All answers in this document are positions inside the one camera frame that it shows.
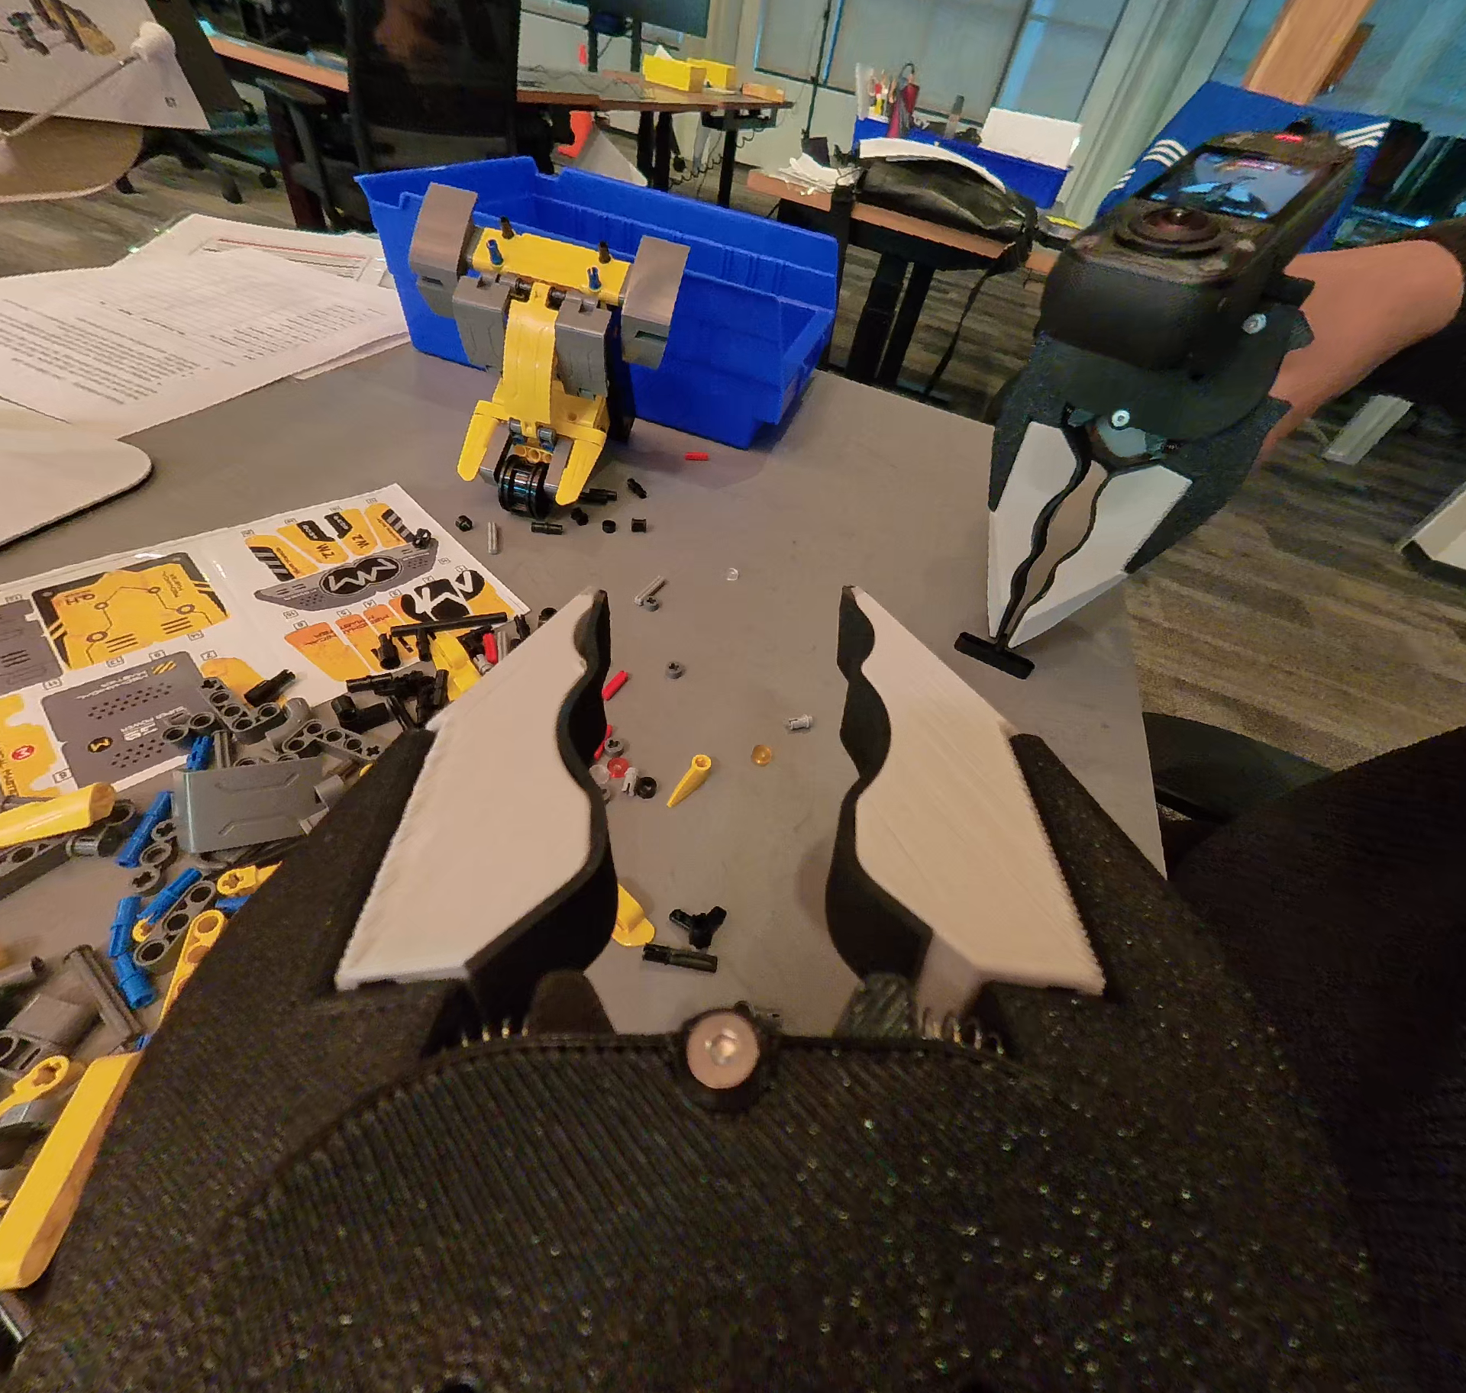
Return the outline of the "white box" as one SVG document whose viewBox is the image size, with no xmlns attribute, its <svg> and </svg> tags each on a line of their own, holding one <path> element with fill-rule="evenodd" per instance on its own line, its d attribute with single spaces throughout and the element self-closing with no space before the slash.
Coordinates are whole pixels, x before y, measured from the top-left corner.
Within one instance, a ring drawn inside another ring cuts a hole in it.
<svg viewBox="0 0 1466 1393">
<path fill-rule="evenodd" d="M 1081 121 L 992 108 L 982 123 L 982 149 L 1066 173 L 1082 132 Z"/>
</svg>

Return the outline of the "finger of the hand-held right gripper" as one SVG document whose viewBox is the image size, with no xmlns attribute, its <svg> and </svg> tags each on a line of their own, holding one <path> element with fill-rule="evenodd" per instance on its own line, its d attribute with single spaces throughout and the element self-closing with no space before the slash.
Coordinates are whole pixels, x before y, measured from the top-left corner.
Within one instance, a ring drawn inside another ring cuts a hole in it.
<svg viewBox="0 0 1466 1393">
<path fill-rule="evenodd" d="M 1084 478 L 1064 426 L 1000 423 L 987 492 L 987 625 L 1015 637 L 1052 580 L 1063 544 L 1057 515 Z"/>
<path fill-rule="evenodd" d="M 1014 649 L 1050 632 L 1123 584 L 1127 563 L 1138 556 L 1189 487 L 1188 476 L 1161 465 L 1109 473 L 1096 489 L 1084 538 L 1060 544 L 1064 554 L 1017 620 Z"/>
</svg>

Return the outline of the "holder with pens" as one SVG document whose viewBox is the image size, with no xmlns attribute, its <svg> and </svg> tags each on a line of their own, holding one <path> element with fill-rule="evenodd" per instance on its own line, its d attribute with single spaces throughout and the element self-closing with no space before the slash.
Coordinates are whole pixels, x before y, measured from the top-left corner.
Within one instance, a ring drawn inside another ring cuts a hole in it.
<svg viewBox="0 0 1466 1393">
<path fill-rule="evenodd" d="M 896 69 L 857 65 L 857 111 L 857 146 L 882 138 L 932 141 L 932 134 L 919 121 L 919 73 L 910 60 Z"/>
</svg>

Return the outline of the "wooden desk with black legs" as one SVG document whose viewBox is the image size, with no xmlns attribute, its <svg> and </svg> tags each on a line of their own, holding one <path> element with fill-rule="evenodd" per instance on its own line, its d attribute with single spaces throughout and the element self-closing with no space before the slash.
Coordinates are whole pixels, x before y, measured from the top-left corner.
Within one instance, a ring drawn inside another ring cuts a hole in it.
<svg viewBox="0 0 1466 1393">
<path fill-rule="evenodd" d="M 739 138 L 778 123 L 793 104 L 778 89 L 749 83 L 735 89 L 702 88 L 682 92 L 648 83 L 634 73 L 596 73 L 589 69 L 521 66 L 516 100 L 523 105 L 564 108 L 588 114 L 637 114 L 637 167 L 651 188 L 671 191 L 675 135 L 672 121 L 699 116 L 702 127 L 721 135 L 717 162 L 717 204 L 729 209 L 735 186 Z"/>
</svg>

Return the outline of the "beige curved board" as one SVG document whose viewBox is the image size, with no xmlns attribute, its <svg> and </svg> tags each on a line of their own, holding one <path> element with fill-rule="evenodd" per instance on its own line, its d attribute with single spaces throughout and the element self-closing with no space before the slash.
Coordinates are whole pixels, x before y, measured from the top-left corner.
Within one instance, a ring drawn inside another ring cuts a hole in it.
<svg viewBox="0 0 1466 1393">
<path fill-rule="evenodd" d="M 137 162 L 144 130 L 57 118 L 8 138 L 24 114 L 2 111 L 2 204 L 84 199 L 114 188 Z"/>
</svg>

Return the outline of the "brown side table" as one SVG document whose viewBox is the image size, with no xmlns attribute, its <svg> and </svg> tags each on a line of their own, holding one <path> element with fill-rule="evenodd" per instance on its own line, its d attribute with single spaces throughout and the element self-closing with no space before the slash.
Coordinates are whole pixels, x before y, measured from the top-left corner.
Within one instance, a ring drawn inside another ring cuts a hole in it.
<svg viewBox="0 0 1466 1393">
<path fill-rule="evenodd" d="M 822 232 L 833 239 L 837 264 L 853 251 L 877 259 L 870 287 L 853 326 L 849 358 L 840 372 L 866 386 L 945 402 L 935 394 L 935 378 L 904 375 L 907 355 L 938 276 L 974 275 L 953 339 L 985 287 L 1008 273 L 1041 279 L 1057 264 L 1059 251 L 1036 240 L 1017 264 L 1015 253 L 987 234 L 974 234 L 919 216 L 869 204 L 853 186 L 817 188 L 798 181 L 793 172 L 752 169 L 749 195 L 773 201 L 773 219 L 783 227 Z"/>
</svg>

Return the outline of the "person's right forearm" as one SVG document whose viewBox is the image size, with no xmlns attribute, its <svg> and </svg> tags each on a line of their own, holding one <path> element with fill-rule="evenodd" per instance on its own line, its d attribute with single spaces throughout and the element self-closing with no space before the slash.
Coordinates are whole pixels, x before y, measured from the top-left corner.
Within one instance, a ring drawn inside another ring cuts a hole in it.
<svg viewBox="0 0 1466 1393">
<path fill-rule="evenodd" d="M 1310 341 L 1288 352 L 1272 382 L 1284 406 L 1258 465 L 1313 414 L 1384 363 L 1452 327 L 1461 310 L 1461 260 L 1437 239 L 1300 254 L 1288 275 L 1310 283 Z"/>
</svg>

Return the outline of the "person's dark clothing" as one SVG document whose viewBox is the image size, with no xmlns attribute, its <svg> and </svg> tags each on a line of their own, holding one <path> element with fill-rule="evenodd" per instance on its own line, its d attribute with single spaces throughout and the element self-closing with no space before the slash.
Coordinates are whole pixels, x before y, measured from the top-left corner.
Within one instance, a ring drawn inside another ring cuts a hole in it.
<svg viewBox="0 0 1466 1393">
<path fill-rule="evenodd" d="M 1330 771 L 1143 717 L 1168 873 L 1276 1030 L 1417 1389 L 1464 1389 L 1464 731 Z"/>
</svg>

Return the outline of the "black bag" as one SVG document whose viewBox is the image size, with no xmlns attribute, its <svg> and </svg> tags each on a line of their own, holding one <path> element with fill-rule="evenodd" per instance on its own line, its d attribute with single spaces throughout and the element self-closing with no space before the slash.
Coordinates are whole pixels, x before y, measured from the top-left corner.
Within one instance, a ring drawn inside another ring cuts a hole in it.
<svg viewBox="0 0 1466 1393">
<path fill-rule="evenodd" d="M 975 159 L 936 143 L 861 143 L 851 221 L 923 248 L 1050 273 L 1059 251 L 1039 239 L 1036 204 Z"/>
</svg>

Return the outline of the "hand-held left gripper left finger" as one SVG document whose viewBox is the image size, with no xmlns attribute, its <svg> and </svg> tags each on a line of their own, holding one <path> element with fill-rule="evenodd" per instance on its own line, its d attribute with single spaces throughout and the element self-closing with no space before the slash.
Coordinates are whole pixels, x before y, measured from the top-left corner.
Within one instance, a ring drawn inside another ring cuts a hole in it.
<svg viewBox="0 0 1466 1393">
<path fill-rule="evenodd" d="M 610 943 L 617 878 L 592 780 L 605 733 L 610 601 L 586 589 L 429 725 L 336 987 L 465 986 L 521 1018 L 539 981 Z"/>
</svg>

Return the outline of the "white stand base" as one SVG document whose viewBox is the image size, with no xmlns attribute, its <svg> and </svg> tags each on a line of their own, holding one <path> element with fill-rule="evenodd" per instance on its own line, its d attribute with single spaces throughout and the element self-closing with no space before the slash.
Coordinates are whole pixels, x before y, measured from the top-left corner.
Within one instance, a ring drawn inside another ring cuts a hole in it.
<svg viewBox="0 0 1466 1393">
<path fill-rule="evenodd" d="M 141 487 L 152 458 L 134 445 L 2 405 L 2 548 Z"/>
</svg>

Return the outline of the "yellow grey sticker sheet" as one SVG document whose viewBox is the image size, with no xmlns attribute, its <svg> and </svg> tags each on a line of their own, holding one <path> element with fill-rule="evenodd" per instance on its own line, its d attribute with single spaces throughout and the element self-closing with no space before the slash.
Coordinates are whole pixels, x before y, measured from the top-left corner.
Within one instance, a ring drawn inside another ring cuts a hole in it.
<svg viewBox="0 0 1466 1393">
<path fill-rule="evenodd" d="M 125 790 L 180 762 L 173 729 L 259 729 L 249 695 L 323 707 L 380 673 L 400 627 L 530 617 L 401 487 L 3 581 L 7 797 Z"/>
</svg>

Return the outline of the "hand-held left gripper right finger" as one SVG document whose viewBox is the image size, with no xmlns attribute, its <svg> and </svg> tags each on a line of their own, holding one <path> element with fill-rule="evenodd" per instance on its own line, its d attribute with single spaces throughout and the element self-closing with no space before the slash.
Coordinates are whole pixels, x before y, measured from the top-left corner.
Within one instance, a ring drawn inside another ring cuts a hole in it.
<svg viewBox="0 0 1466 1393">
<path fill-rule="evenodd" d="M 932 1018 L 970 1016 L 987 986 L 1100 999 L 1014 728 L 865 589 L 840 596 L 836 667 L 854 767 L 825 889 L 843 964 Z"/>
</svg>

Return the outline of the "cluster of black toy pins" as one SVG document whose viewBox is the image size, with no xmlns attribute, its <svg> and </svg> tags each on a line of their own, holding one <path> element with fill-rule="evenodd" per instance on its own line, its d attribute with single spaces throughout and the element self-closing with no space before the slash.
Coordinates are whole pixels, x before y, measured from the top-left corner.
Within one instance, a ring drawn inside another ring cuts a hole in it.
<svg viewBox="0 0 1466 1393">
<path fill-rule="evenodd" d="M 570 503 L 564 503 L 552 492 L 541 468 L 532 470 L 526 467 L 505 470 L 491 481 L 491 487 L 499 496 L 499 504 L 511 515 L 524 518 L 538 535 L 562 535 L 565 522 L 588 524 L 589 507 L 605 507 L 617 500 L 617 490 L 589 487 Z"/>
</svg>

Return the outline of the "black office chair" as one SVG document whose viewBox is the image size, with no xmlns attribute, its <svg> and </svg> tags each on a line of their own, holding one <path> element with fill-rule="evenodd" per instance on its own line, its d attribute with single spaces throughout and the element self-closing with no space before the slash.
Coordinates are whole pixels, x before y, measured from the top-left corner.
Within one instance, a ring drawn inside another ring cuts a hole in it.
<svg viewBox="0 0 1466 1393">
<path fill-rule="evenodd" d="M 345 93 L 260 81 L 303 231 L 367 231 L 363 173 L 524 155 L 521 0 L 340 0 Z"/>
</svg>

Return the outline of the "blue plastic bin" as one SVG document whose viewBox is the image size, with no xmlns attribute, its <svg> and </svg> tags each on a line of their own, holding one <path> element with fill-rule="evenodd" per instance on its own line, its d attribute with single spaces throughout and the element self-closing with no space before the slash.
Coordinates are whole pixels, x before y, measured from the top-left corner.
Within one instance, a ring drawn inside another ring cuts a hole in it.
<svg viewBox="0 0 1466 1393">
<path fill-rule="evenodd" d="M 798 406 L 833 330 L 837 244 L 676 195 L 589 172 L 545 175 L 530 157 L 358 175 L 416 350 L 466 365 L 449 317 L 409 275 L 409 240 L 431 185 L 475 195 L 476 227 L 514 231 L 630 259 L 642 234 L 689 248 L 667 354 L 631 367 L 634 414 L 705 443 L 749 449 Z"/>
</svg>

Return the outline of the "wooden beam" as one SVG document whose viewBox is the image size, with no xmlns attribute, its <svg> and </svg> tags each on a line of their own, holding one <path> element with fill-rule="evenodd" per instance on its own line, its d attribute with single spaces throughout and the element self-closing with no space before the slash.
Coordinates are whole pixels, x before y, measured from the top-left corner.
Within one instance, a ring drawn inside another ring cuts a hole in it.
<svg viewBox="0 0 1466 1393">
<path fill-rule="evenodd" d="M 1346 60 L 1376 0 L 1286 0 L 1241 88 L 1255 96 L 1310 104 Z"/>
</svg>

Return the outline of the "printed paper sheet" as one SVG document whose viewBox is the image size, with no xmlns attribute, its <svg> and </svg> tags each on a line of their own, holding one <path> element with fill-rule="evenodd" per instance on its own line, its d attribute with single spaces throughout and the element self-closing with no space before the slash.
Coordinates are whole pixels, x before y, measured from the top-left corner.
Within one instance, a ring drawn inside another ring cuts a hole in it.
<svg viewBox="0 0 1466 1393">
<path fill-rule="evenodd" d="M 155 232 L 154 239 L 129 251 L 129 257 L 194 257 L 240 251 L 315 266 L 358 284 L 393 287 L 393 276 L 376 234 L 255 227 L 199 212 L 186 215 Z"/>
<path fill-rule="evenodd" d="M 125 437 L 405 337 L 398 297 L 262 251 L 2 281 L 2 397 Z"/>
</svg>

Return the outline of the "pile of toy building pieces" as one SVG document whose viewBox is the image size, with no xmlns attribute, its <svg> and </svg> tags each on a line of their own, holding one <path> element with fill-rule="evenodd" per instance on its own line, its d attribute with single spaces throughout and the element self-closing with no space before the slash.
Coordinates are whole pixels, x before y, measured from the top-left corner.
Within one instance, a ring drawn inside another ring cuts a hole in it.
<svg viewBox="0 0 1466 1393">
<path fill-rule="evenodd" d="M 159 1252 L 173 1269 L 184 1254 L 168 1238 L 203 1230 L 291 1138 L 460 1031 L 518 1020 L 484 1018 L 459 983 L 336 987 L 429 725 L 388 745 L 332 803 L 319 800 L 316 757 L 177 775 L 180 842 L 194 842 L 186 787 L 206 784 L 222 792 L 203 812 L 206 845 L 291 840 L 291 850 L 202 958 L 190 964 L 181 948 L 184 986 L 146 1048 L 67 1071 L 65 1106 L 3 1210 L 3 1292 L 37 1284 L 67 1236 L 80 1245 L 82 1210 L 116 1201 L 102 1188 L 107 1138 L 119 1170 L 141 1173 L 141 1207 L 123 1211 L 123 1262 Z"/>
</svg>

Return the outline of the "yellow grey toy vehicle model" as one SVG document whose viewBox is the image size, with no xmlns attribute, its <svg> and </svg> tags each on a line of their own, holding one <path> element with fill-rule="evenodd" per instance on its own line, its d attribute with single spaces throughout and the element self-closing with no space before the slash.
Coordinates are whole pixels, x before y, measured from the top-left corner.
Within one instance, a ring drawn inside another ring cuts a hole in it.
<svg viewBox="0 0 1466 1393">
<path fill-rule="evenodd" d="M 409 242 L 409 273 L 447 317 L 491 391 L 468 421 L 457 473 L 491 481 L 541 468 L 570 503 L 592 487 L 610 443 L 637 421 L 631 370 L 659 370 L 689 246 L 642 234 L 631 259 L 475 221 L 475 195 L 433 181 Z"/>
</svg>

